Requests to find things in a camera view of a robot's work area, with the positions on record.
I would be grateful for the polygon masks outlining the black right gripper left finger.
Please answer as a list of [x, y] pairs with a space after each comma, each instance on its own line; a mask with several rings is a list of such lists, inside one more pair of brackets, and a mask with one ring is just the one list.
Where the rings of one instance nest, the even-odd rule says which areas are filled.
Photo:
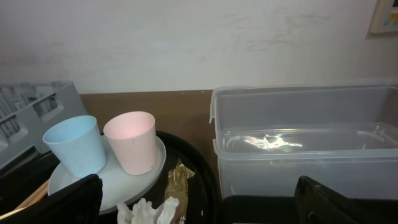
[[6, 218], [2, 224], [63, 224], [98, 222], [103, 182], [90, 174], [64, 189]]

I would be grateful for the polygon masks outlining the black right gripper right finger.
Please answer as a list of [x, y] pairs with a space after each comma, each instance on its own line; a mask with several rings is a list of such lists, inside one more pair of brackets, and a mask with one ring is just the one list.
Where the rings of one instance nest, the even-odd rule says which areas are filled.
[[347, 198], [307, 177], [298, 179], [294, 197], [300, 223], [397, 224], [397, 201]]

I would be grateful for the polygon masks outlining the light blue plastic cup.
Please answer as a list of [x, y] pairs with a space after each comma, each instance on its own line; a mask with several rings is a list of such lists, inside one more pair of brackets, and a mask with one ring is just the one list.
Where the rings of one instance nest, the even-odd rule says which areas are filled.
[[106, 165], [106, 153], [93, 116], [66, 119], [48, 129], [42, 140], [75, 177], [95, 174]]

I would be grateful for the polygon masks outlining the white napkin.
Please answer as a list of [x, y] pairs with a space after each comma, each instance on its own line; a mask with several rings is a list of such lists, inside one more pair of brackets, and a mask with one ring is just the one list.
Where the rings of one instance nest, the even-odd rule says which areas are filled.
[[130, 210], [125, 203], [116, 205], [118, 224], [171, 224], [174, 219], [179, 200], [169, 197], [158, 208], [152, 208], [152, 202], [141, 198]]

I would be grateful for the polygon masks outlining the pink plastic cup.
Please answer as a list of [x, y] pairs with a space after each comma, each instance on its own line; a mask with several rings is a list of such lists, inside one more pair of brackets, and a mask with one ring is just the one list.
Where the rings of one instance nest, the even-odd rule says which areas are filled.
[[156, 163], [155, 118], [144, 111], [120, 114], [109, 120], [103, 133], [125, 172], [142, 175]]

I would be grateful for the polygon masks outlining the gold foil wrapper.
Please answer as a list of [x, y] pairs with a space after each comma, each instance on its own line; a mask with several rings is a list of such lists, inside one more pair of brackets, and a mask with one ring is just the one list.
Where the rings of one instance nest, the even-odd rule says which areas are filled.
[[179, 205], [176, 208], [171, 223], [185, 224], [187, 221], [188, 179], [192, 178], [194, 175], [194, 171], [186, 167], [181, 159], [177, 160], [174, 169], [169, 170], [164, 199], [166, 200], [173, 197], [177, 198], [179, 201]]

